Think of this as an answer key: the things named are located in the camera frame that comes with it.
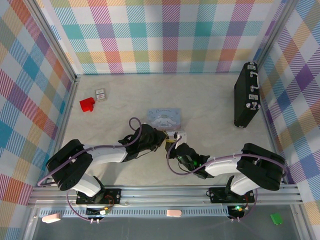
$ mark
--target purple cable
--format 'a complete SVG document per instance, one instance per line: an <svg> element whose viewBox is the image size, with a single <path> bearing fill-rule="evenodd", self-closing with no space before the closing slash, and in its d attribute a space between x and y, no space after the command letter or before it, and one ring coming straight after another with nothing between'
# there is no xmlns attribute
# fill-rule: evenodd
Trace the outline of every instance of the purple cable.
<svg viewBox="0 0 320 240"><path fill-rule="evenodd" d="M61 170L63 167L65 167L67 164L71 163L72 160L76 159L78 156L80 156L81 154L83 153L86 153L88 151L91 151L91 150L94 150L94 149L100 149L100 148L126 148L132 144L134 144L141 136L141 133L142 133L142 124L141 124L141 121L137 118L137 117L132 117L130 118L129 120L129 126L132 128L131 126L131 121L135 119L138 121L139 123L139 133L138 135L136 136L136 138L128 143L128 144L125 144L125 145L98 145L98 146L93 146L93 147L89 147L87 149L84 149L80 152L78 152L77 154L73 155L72 157L70 157L67 161L65 161L63 164L61 164L60 166L58 166L56 169L52 170L51 172L49 172L46 176L44 176L38 183L38 187L45 187L45 186L49 186L49 185L52 185L54 184L55 182L47 182L47 183L42 183L43 181L45 181L47 178L51 177L53 174L55 174L56 172L58 172L59 170Z"/></svg>
<svg viewBox="0 0 320 240"><path fill-rule="evenodd" d="M227 160L227 159L230 159L230 158L237 158L237 157L252 157L252 158L258 158L258 159L262 159L262 160L265 160L265 161L268 161L268 162L271 162L275 165L278 165L280 168L283 169L284 173L282 175L282 177L286 176L287 173L288 173L288 170L286 168L285 165L282 165L281 163L271 159L271 158L268 158L268 157L265 157L265 156L259 156L259 155L255 155L255 154L246 154L246 153L241 153L241 154L235 154L235 155L229 155L229 156L220 156L220 157L217 157L213 160L210 160L210 161L207 161L206 163L202 164L201 166L197 167L196 169L190 171L190 172L186 172L186 173L179 173L179 172L176 172L175 170L173 170L170 166L170 163L169 163L169 157L170 157L170 152L171 150L175 147L175 145L177 144L177 142L179 142L181 140L182 137L179 137L179 139L171 145L171 147L169 148L167 154L166 154L166 163L169 167L169 169L171 170L171 172L173 172L174 174L177 174L177 175L180 175L180 176L186 176L186 175L190 175L190 174L193 174L194 172L198 171L199 169L202 169L203 167L205 166L208 166L210 165L211 163L213 162L218 162L219 160L222 161L222 160Z"/></svg>

